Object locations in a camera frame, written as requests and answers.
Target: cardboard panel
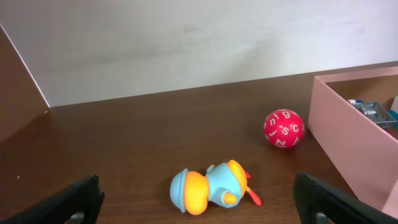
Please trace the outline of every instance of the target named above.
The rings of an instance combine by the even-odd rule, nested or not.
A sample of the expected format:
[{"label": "cardboard panel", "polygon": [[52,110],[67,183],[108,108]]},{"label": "cardboard panel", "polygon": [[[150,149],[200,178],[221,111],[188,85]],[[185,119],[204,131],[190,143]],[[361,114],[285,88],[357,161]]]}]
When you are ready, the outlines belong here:
[{"label": "cardboard panel", "polygon": [[398,218],[398,181],[391,190],[390,196],[387,199],[382,211],[392,217]]},{"label": "cardboard panel", "polygon": [[32,77],[0,27],[0,143],[47,109]]},{"label": "cardboard panel", "polygon": [[308,127],[355,195],[382,209],[398,179],[397,140],[318,77],[314,80]]}]

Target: toy duck head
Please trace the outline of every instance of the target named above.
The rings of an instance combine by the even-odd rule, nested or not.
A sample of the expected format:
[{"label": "toy duck head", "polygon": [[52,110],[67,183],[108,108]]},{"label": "toy duck head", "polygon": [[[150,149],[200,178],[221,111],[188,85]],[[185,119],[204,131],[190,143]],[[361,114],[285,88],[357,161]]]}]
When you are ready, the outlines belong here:
[{"label": "toy duck head", "polygon": [[[229,205],[224,207],[232,207],[235,206],[244,193],[248,191],[252,198],[255,195],[256,198],[253,198],[254,201],[259,205],[261,201],[258,196],[250,190],[247,186],[248,181],[247,178],[250,178],[249,174],[242,168],[242,166],[234,161],[230,160],[228,163],[223,163],[219,165],[220,167],[224,167],[224,171],[218,172],[216,175],[222,175],[225,177],[226,175],[231,175],[233,179],[232,181],[237,183],[235,185],[235,189],[239,189],[239,192],[235,191],[236,194],[226,192],[222,194],[222,205]],[[215,185],[214,178],[210,178],[211,172],[215,169],[214,165],[211,165],[207,170],[207,175],[203,176],[195,171],[188,171],[188,169],[184,169],[180,173],[178,173],[174,178],[170,186],[170,198],[173,201],[173,204],[181,210],[181,212],[185,212],[186,210],[192,215],[199,215],[206,210],[207,203],[209,200],[214,201],[214,191],[219,189],[220,186],[226,189],[230,189],[231,182],[224,181],[219,182]]]}]

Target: wooden table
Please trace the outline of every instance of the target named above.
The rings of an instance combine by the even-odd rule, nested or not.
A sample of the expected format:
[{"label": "wooden table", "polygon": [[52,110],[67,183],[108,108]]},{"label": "wooden table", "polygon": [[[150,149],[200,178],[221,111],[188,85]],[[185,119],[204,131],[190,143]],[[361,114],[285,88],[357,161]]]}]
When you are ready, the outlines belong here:
[{"label": "wooden table", "polygon": [[[315,74],[51,108],[0,147],[0,218],[98,174],[105,191],[98,223],[299,223],[298,172],[352,194],[309,131],[292,150],[268,145],[262,133],[276,109],[307,122]],[[230,159],[251,174],[260,207],[248,195],[231,209],[210,203],[199,216],[174,207],[174,175]]]}]

